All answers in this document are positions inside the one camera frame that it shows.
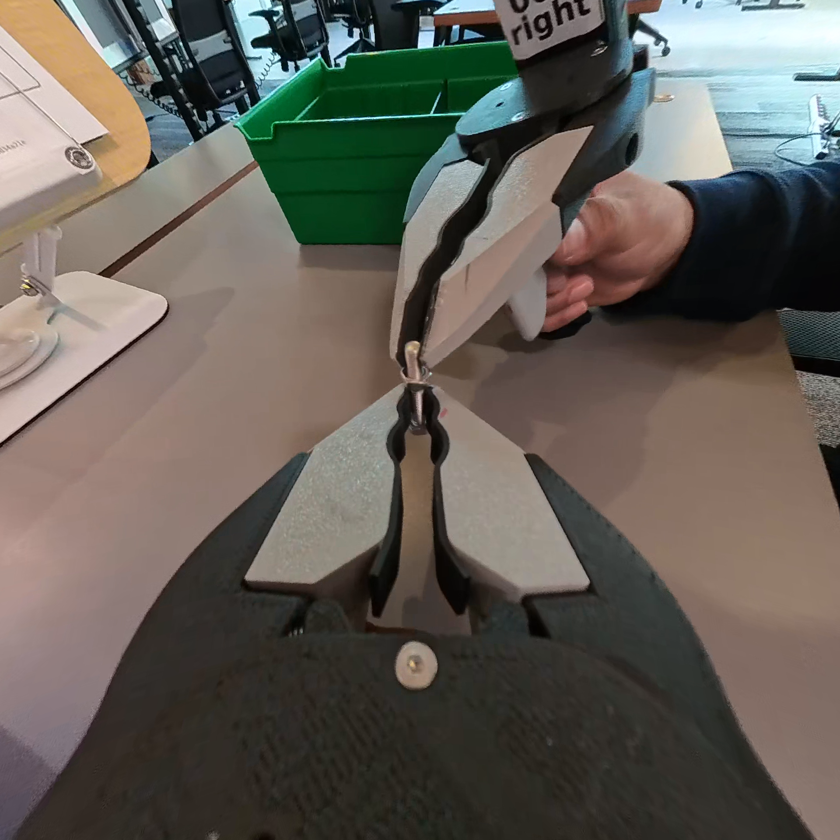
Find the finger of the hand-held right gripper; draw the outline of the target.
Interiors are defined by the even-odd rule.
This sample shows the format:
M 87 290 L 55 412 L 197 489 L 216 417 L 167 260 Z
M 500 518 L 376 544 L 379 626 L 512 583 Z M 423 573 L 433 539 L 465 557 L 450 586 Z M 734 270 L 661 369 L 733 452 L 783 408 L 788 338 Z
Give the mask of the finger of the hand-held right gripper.
M 538 337 L 547 302 L 543 265 L 563 236 L 553 193 L 591 132 L 584 126 L 552 134 L 507 163 L 486 215 L 437 284 L 422 345 L 426 366 L 446 359 L 504 307 L 525 341 Z
M 456 134 L 418 173 L 403 219 L 392 311 L 391 352 L 400 366 L 408 366 L 408 343 L 426 345 L 439 281 L 483 217 L 488 195 L 489 163 L 473 161 Z

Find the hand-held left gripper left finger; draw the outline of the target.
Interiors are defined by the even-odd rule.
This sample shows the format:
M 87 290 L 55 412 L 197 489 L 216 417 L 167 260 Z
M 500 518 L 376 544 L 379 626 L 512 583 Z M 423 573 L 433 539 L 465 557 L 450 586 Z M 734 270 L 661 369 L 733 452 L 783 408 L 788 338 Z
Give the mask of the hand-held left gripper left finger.
M 399 571 L 407 399 L 397 386 L 307 454 L 245 575 L 381 616 Z

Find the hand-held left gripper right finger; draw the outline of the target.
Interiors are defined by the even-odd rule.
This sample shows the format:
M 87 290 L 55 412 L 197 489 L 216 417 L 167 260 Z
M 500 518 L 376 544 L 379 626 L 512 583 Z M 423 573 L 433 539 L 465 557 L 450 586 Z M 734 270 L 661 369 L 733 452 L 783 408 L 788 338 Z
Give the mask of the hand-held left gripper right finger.
M 452 610 L 586 591 L 590 578 L 526 453 L 441 388 L 425 396 L 439 588 Z

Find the green plastic bin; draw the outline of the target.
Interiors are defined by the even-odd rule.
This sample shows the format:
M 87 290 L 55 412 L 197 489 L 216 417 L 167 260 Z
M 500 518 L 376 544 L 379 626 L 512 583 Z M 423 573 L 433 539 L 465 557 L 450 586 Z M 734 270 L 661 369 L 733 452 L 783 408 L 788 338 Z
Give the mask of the green plastic bin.
M 237 126 L 299 244 L 399 245 L 417 174 L 516 75 L 500 41 L 319 59 Z

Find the silver hex bolt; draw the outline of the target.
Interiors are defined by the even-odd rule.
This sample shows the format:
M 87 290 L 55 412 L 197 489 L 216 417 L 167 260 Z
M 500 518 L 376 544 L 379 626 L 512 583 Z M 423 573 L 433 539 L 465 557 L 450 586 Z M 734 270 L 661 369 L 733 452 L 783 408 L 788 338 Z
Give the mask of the silver hex bolt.
M 429 378 L 428 368 L 421 360 L 422 346 L 419 341 L 406 342 L 404 347 L 404 366 L 402 368 L 403 382 L 411 397 L 411 432 L 415 435 L 425 434 L 424 397 Z

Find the person's right forearm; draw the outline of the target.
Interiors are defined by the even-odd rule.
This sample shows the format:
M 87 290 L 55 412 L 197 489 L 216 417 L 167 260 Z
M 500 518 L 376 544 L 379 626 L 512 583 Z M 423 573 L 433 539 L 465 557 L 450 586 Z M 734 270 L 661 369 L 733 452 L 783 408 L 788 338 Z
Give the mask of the person's right forearm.
M 668 183 L 694 210 L 682 256 L 616 317 L 743 322 L 781 309 L 839 311 L 839 163 Z

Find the person's right hand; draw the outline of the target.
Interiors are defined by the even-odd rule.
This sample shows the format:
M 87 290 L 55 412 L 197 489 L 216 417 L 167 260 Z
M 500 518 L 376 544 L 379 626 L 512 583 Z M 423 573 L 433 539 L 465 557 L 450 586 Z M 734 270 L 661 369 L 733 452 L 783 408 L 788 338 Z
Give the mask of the person's right hand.
M 694 220 L 689 199 L 672 185 L 629 171 L 597 185 L 544 265 L 542 331 L 656 286 L 682 256 Z

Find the wood-edged white desk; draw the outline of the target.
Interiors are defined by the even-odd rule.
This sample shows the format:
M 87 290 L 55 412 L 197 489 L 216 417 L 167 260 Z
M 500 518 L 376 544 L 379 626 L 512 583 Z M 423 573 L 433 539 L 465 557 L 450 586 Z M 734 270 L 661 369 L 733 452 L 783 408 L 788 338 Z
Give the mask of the wood-edged white desk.
M 654 14 L 659 11 L 662 3 L 662 1 L 628 1 L 625 6 L 629 14 Z M 492 1 L 452 1 L 444 4 L 434 13 L 435 30 L 498 23 L 499 17 Z

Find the white metal stand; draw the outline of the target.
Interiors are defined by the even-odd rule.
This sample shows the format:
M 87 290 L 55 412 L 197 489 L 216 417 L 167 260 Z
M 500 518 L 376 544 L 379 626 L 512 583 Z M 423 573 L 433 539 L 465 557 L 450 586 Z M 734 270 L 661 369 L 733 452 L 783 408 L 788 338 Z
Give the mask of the white metal stand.
M 85 270 L 59 275 L 61 231 L 26 237 L 20 295 L 1 310 L 1 443 L 154 329 L 159 293 Z

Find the black mesh office chair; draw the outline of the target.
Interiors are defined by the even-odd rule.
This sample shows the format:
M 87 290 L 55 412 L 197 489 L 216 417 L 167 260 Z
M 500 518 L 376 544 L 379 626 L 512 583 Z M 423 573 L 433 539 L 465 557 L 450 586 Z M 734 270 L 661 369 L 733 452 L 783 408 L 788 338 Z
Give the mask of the black mesh office chair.
M 779 311 L 794 368 L 798 372 L 839 378 L 839 313 Z

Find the white backing panel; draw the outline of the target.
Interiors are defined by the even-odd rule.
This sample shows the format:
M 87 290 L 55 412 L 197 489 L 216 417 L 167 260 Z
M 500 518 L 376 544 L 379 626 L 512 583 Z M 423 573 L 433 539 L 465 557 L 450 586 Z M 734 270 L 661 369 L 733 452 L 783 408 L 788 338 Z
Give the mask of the white backing panel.
M 62 131 L 3 126 L 1 229 L 26 223 L 102 181 L 92 155 Z

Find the paper instruction sheet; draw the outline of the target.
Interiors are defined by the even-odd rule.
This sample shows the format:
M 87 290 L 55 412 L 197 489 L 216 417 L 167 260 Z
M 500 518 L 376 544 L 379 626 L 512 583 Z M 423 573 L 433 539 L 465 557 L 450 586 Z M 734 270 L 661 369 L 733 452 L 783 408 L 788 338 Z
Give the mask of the paper instruction sheet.
M 106 128 L 61 86 L 4 28 L 1 29 L 2 102 L 26 98 L 79 144 L 109 135 Z

